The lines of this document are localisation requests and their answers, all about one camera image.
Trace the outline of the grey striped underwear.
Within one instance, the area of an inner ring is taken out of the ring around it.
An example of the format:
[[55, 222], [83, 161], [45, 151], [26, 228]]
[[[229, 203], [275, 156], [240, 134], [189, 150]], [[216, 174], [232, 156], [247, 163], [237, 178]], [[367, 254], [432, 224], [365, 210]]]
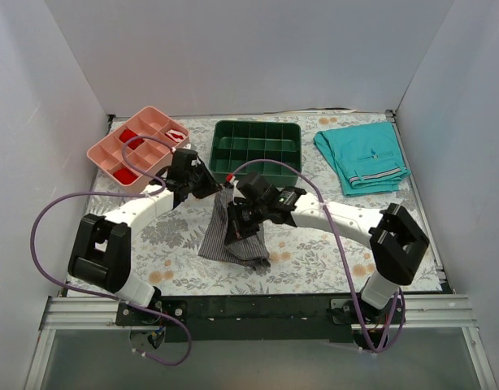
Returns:
[[215, 195], [210, 222], [206, 229], [198, 255], [202, 258], [228, 262], [254, 271], [271, 267], [270, 254], [265, 245], [263, 226], [255, 236], [228, 243], [228, 203], [232, 201], [233, 189], [223, 188]]

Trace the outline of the teal shorts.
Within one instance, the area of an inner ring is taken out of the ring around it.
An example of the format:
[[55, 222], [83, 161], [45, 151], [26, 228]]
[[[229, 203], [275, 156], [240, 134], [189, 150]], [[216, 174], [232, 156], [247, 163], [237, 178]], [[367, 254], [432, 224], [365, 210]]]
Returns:
[[390, 122], [319, 131], [314, 144], [347, 197], [396, 192], [410, 176]]

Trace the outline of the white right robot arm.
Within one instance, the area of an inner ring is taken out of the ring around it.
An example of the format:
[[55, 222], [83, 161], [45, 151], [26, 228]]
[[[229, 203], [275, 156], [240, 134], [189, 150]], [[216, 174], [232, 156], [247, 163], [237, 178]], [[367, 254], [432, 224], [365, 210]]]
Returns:
[[430, 241], [409, 211], [396, 203], [386, 209], [363, 209], [330, 201], [302, 188], [278, 189], [258, 173], [236, 184], [228, 199], [226, 243], [255, 236], [261, 223], [270, 221], [294, 228], [330, 232], [370, 249], [375, 271], [365, 283], [357, 303], [358, 316], [367, 323], [379, 321], [391, 296], [412, 284]]

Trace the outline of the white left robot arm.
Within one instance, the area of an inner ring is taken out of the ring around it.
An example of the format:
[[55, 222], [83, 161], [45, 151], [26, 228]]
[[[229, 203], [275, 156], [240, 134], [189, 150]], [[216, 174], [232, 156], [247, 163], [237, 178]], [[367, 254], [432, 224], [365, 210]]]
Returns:
[[163, 313], [157, 301], [161, 292], [132, 270], [132, 238], [189, 196], [203, 199], [220, 189], [197, 151], [177, 149], [171, 165], [139, 198], [104, 215], [83, 217], [68, 263], [69, 275], [133, 303], [142, 323], [155, 324]]

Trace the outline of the red white rolled cloth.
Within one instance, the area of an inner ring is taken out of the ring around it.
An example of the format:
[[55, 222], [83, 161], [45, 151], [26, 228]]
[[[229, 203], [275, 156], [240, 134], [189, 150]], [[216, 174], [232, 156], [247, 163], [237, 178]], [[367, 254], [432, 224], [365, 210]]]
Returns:
[[184, 141], [186, 140], [186, 138], [187, 138], [187, 135], [186, 135], [184, 132], [182, 132], [182, 131], [180, 131], [180, 130], [177, 130], [177, 129], [173, 129], [173, 128], [171, 128], [171, 129], [167, 130], [167, 131], [164, 133], [164, 135], [165, 135], [168, 139], [170, 139], [170, 140], [174, 141], [175, 143], [181, 143], [181, 142], [184, 142]]

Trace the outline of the green divided storage box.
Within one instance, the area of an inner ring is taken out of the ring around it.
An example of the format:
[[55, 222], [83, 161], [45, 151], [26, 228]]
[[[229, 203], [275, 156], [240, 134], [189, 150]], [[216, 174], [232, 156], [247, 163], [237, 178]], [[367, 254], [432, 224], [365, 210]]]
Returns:
[[240, 165], [251, 161], [240, 176], [256, 171], [278, 188], [294, 186], [298, 176], [277, 165], [302, 170], [302, 134], [296, 123], [221, 120], [215, 125], [210, 171], [220, 183]]

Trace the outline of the pink divided storage box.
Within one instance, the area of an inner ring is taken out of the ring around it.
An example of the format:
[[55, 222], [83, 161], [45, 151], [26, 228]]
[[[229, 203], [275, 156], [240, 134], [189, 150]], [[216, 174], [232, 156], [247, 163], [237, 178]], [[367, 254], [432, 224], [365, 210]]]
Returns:
[[126, 193], [140, 193], [172, 161], [172, 148], [190, 141], [189, 130], [153, 106], [138, 111], [87, 151], [87, 157]]

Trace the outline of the red rolled cloth lower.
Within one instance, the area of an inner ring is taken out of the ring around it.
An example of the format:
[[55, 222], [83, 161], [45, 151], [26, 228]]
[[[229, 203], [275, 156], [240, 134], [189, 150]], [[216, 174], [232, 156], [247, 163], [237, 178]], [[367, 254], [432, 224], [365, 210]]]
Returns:
[[122, 185], [130, 185], [136, 179], [137, 175], [132, 171], [127, 169], [126, 167], [120, 168], [119, 170], [113, 173], [113, 176], [122, 184]]

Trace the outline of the red rolled cloth upper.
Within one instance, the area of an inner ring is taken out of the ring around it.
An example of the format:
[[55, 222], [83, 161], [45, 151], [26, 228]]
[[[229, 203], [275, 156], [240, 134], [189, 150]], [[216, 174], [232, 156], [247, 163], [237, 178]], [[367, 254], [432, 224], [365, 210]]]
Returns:
[[144, 143], [144, 140], [139, 138], [139, 136], [129, 128], [125, 128], [123, 130], [123, 132], [119, 135], [119, 139], [132, 150], [135, 150]]

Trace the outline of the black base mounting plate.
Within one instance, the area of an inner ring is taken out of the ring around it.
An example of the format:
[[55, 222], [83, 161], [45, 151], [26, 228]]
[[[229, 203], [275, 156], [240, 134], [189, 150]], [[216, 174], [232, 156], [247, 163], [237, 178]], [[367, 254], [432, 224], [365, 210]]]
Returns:
[[360, 332], [351, 296], [345, 293], [162, 297], [160, 318], [120, 303], [115, 325], [133, 330], [162, 328], [167, 343], [187, 340], [328, 340], [352, 343]]

